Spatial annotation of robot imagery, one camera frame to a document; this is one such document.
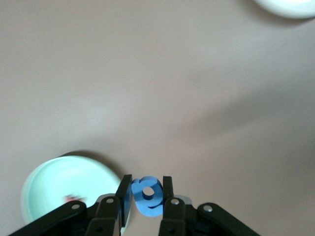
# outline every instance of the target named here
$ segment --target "plate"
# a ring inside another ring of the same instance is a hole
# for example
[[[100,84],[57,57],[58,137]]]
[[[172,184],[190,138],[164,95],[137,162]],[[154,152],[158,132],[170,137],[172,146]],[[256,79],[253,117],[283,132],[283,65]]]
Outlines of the plate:
[[[255,0],[273,14],[286,18],[315,17],[315,0]]]
[[[99,196],[116,193],[118,176],[105,165],[82,156],[63,156],[37,167],[21,196],[24,220],[30,223],[71,200],[94,205]]]

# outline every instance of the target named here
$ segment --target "light green bowl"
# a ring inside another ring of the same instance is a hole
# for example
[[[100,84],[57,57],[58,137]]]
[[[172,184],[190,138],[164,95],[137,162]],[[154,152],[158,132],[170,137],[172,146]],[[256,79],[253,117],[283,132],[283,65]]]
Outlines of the light green bowl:
[[[22,213],[30,223],[60,207],[70,196],[90,207],[99,196],[116,193],[120,179],[103,164],[82,156],[47,161],[27,178],[21,196]]]

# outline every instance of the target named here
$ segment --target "white bowl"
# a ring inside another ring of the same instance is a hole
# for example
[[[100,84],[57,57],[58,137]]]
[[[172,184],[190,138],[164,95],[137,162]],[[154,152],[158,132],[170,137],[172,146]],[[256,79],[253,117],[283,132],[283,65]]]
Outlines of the white bowl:
[[[71,197],[90,207],[99,196],[116,193],[120,179],[103,164],[82,156],[47,161],[27,178],[21,196],[22,213],[30,223],[60,207]]]
[[[315,17],[315,0],[255,0],[266,10],[286,18]]]

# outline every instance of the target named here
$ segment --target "blue object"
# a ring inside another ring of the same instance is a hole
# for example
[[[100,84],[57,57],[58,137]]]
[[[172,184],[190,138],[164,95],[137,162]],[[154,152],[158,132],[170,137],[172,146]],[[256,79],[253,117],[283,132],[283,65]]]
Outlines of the blue object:
[[[151,188],[152,195],[146,195],[143,190]],[[139,212],[148,217],[155,217],[163,214],[163,190],[160,181],[153,176],[146,176],[142,179],[135,179],[131,185],[133,197]]]

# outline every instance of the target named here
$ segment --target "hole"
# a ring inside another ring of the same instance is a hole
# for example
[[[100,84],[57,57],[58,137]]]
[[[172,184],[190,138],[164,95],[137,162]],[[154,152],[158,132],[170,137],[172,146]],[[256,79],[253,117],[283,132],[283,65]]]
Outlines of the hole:
[[[97,230],[96,230],[96,232],[98,232],[98,233],[102,233],[103,231],[104,231],[104,229],[101,226],[98,227]]]
[[[80,207],[79,204],[74,204],[74,205],[71,207],[71,209],[72,209],[72,210],[76,210],[76,209],[78,209],[79,207]]]
[[[154,190],[150,187],[145,187],[142,191],[147,196],[152,196],[154,194]]]
[[[173,229],[173,228],[171,228],[171,229],[168,230],[168,232],[169,232],[170,234],[174,234],[174,233],[176,232],[176,230]]]
[[[113,202],[114,202],[114,199],[112,199],[112,198],[109,198],[106,200],[106,203],[113,203]]]

